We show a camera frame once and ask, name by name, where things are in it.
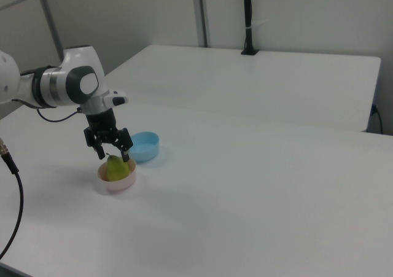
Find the black cable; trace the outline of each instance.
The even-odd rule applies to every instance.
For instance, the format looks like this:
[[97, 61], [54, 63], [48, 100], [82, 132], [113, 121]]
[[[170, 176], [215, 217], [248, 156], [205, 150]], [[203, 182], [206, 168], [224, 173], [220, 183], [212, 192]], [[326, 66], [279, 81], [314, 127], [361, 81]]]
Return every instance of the black cable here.
[[50, 120], [50, 119], [47, 119], [45, 116], [43, 116], [43, 115], [41, 114], [41, 112], [39, 111], [39, 109], [37, 109], [37, 113], [38, 113], [38, 115], [39, 115], [42, 119], [46, 120], [47, 122], [64, 122], [65, 120], [69, 119], [70, 117], [74, 116], [75, 114], [80, 113], [80, 108], [78, 107], [78, 109], [77, 109], [74, 113], [70, 114], [69, 116], [67, 116], [67, 117], [65, 117], [65, 118], [63, 118], [63, 119], [58, 119], [58, 120]]
[[381, 118], [381, 114], [379, 113], [379, 110], [377, 107], [375, 107], [375, 113], [378, 114], [379, 128], [381, 129], [381, 135], [383, 135], [382, 118]]
[[12, 232], [10, 240], [8, 241], [8, 243], [5, 246], [5, 248], [0, 253], [0, 260], [1, 260], [2, 257], [4, 257], [4, 254], [6, 254], [6, 252], [8, 251], [8, 248], [10, 248], [10, 246], [11, 246], [11, 244], [12, 244], [12, 242], [13, 242], [13, 240], [14, 240], [17, 232], [18, 232], [20, 221], [22, 219], [24, 196], [23, 196], [22, 181], [20, 180], [20, 176], [18, 174], [19, 170], [18, 170], [16, 164], [14, 163], [14, 161], [12, 160], [12, 157], [11, 157], [10, 153], [8, 152], [8, 149], [4, 145], [2, 140], [1, 140], [1, 143], [0, 143], [0, 151], [2, 153], [5, 152], [5, 154], [2, 154], [1, 157], [4, 160], [4, 162], [7, 164], [8, 168], [11, 170], [11, 173], [14, 174], [15, 177], [17, 177], [18, 186], [19, 186], [19, 196], [20, 196], [20, 204], [19, 204], [19, 213], [18, 213], [17, 223], [15, 224], [15, 228], [14, 228], [14, 231]]

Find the white wall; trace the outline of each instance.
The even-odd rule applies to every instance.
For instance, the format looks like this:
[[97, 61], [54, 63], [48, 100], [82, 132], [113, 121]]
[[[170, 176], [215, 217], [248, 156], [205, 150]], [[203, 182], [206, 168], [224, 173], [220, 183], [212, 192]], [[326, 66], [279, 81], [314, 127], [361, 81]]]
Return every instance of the white wall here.
[[63, 47], [90, 44], [105, 73], [150, 44], [198, 46], [193, 0], [48, 0]]
[[[0, 50], [15, 59], [21, 72], [59, 64], [39, 0], [0, 0]], [[0, 119], [19, 106], [1, 104]]]
[[[211, 47], [242, 49], [243, 0], [206, 0]], [[393, 0], [252, 0], [254, 46], [382, 58], [375, 102], [393, 135]], [[376, 116], [370, 130], [379, 132]]]

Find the green pear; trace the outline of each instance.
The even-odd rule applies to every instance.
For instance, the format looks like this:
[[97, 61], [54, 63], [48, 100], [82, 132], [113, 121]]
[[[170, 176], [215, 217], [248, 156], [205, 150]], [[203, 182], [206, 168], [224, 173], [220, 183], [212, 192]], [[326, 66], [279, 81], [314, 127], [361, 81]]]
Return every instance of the green pear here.
[[109, 155], [106, 167], [106, 177], [109, 182], [124, 179], [130, 173], [130, 167], [116, 155]]

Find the black pole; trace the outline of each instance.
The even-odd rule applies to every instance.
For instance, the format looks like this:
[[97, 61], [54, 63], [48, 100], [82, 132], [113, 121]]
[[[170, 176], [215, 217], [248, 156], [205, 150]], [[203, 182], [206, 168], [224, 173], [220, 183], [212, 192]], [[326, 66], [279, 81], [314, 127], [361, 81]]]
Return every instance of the black pole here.
[[259, 50], [254, 49], [252, 46], [252, 31], [251, 31], [251, 18], [252, 18], [252, 5], [251, 0], [244, 0], [244, 18], [246, 19], [246, 45], [241, 52], [242, 55], [255, 55]]

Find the blue bowl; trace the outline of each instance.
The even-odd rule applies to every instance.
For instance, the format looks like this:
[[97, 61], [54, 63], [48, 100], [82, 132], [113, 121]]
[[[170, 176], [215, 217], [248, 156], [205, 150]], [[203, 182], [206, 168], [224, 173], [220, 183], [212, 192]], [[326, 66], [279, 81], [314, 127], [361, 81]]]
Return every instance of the blue bowl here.
[[136, 162], [148, 162], [158, 154], [158, 134], [151, 131], [143, 131], [131, 136], [133, 147], [130, 148], [130, 157]]

